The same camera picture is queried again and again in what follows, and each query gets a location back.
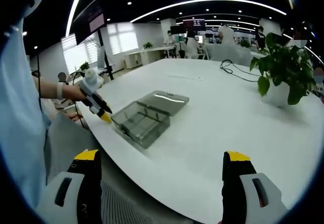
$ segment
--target white pot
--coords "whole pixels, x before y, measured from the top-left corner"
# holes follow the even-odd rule
[[[277,107],[288,106],[289,89],[289,85],[285,82],[282,82],[279,86],[275,86],[272,80],[270,80],[270,88],[261,100],[264,103]]]

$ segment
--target gray plastic box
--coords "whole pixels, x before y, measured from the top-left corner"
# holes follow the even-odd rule
[[[170,126],[170,118],[166,114],[146,108],[138,102],[132,102],[118,113],[112,115],[116,128],[144,149]]]
[[[189,102],[189,98],[163,91],[154,91],[137,102],[148,109],[174,116]]]

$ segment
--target window blind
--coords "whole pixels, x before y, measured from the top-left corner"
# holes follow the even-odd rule
[[[94,38],[95,34],[92,34],[79,45],[76,45],[74,34],[62,38],[63,55],[69,74],[78,70],[84,62],[91,64],[97,61],[98,47],[93,42]]]
[[[138,42],[132,23],[117,23],[107,26],[112,54],[138,49]]]

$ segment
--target white table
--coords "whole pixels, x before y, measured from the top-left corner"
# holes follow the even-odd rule
[[[152,62],[158,61],[164,58],[164,51],[167,51],[170,58],[170,50],[173,50],[175,46],[158,47],[152,49],[142,49],[140,51],[129,53],[125,58],[126,67],[128,69],[134,68],[143,64],[146,66]]]
[[[190,97],[147,150],[132,147],[83,104],[79,108],[94,136],[125,174],[188,218],[210,224],[222,219],[223,153],[228,150],[250,156],[256,171],[276,184],[283,203],[292,208],[321,156],[324,106],[314,95],[287,110],[267,105],[260,100],[256,83],[229,75],[219,65],[164,59],[98,90],[113,112],[156,89]]]
[[[263,55],[263,54],[261,54],[261,53],[253,52],[253,51],[251,51],[251,55],[252,55],[253,57],[255,57],[255,58],[258,58],[258,59],[260,59],[260,58],[262,58],[262,57],[265,57],[265,55]]]

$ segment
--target small plant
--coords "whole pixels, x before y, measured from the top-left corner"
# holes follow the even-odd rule
[[[150,43],[150,42],[147,42],[143,45],[144,49],[149,49],[149,48],[152,48],[153,45]]]
[[[297,46],[286,47],[276,43],[272,33],[266,36],[265,42],[267,49],[262,52],[266,57],[254,58],[250,64],[250,71],[258,66],[261,73],[258,80],[260,95],[267,94],[270,80],[275,86],[285,82],[290,87],[288,104],[298,104],[308,91],[316,87],[309,54]]]
[[[81,71],[84,71],[84,70],[87,70],[89,69],[90,66],[89,66],[89,63],[88,62],[84,62],[81,66],[80,66],[80,70]]]
[[[251,45],[248,41],[246,41],[245,39],[242,39],[242,41],[239,43],[240,46],[245,47],[245,48],[250,48]]]

